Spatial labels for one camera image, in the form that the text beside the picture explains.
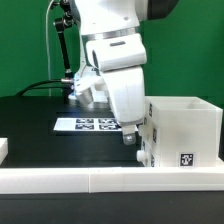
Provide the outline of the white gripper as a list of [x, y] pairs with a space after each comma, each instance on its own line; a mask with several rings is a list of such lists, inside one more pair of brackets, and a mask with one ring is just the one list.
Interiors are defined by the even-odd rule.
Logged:
[[89, 63], [99, 70], [110, 97], [111, 108], [122, 126], [125, 145], [136, 143], [134, 124], [144, 117], [144, 77], [142, 64], [146, 50], [138, 33], [86, 43]]

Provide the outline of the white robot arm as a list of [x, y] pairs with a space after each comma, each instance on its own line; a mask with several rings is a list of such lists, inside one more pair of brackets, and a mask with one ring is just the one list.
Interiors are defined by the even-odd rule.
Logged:
[[78, 20], [81, 65], [74, 75], [80, 103], [103, 91], [127, 145], [136, 142], [135, 127], [144, 118], [144, 77], [147, 62], [139, 33], [142, 21], [167, 17], [179, 0], [69, 0]]

